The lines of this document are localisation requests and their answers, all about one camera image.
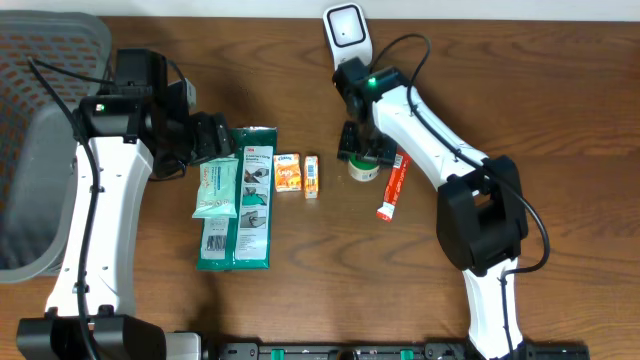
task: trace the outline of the wood grain surface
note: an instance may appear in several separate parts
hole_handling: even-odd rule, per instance
[[[271,269],[195,270],[198,171],[148,184],[135,252],[137,316],[167,331],[265,342],[464,337],[462,275],[434,228],[436,192],[410,166],[393,223],[375,217],[385,172],[367,184],[336,160],[345,106],[320,20],[104,18],[114,47],[175,60],[199,110],[234,127],[277,126],[281,153],[318,154],[316,201],[277,194]],[[519,325],[535,341],[584,341],[592,359],[640,354],[640,24],[371,21],[378,50],[408,32],[433,39],[418,89],[445,123],[517,163],[552,254],[517,279]],[[382,64],[413,71],[419,41]],[[521,264],[541,255],[530,223]],[[18,359],[21,317],[40,316],[54,279],[0,286],[0,357]]]

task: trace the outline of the small orange and white box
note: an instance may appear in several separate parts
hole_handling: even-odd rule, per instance
[[[273,157],[276,172],[276,191],[302,190],[302,173],[300,172],[300,155],[284,154]]]
[[[307,199],[317,198],[320,190],[317,156],[304,158],[304,179],[304,197]]]

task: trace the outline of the gray plastic basket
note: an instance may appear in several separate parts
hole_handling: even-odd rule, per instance
[[[96,17],[0,11],[0,283],[57,273],[75,201],[77,144],[27,57],[104,78],[110,54]],[[100,86],[39,70],[71,110]]]

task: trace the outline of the green clip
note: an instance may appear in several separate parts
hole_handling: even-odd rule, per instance
[[[284,350],[271,350],[271,360],[284,360]]]
[[[413,360],[413,350],[402,350],[402,351],[400,351],[400,359],[401,360]]]

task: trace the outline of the teal plastic packaging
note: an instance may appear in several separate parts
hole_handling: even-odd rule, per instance
[[[206,219],[238,216],[235,206],[238,159],[220,158],[200,165],[196,211],[191,217]]]
[[[238,160],[234,207],[236,218],[204,219],[198,270],[269,268],[271,208],[275,194],[275,128],[233,129]]]

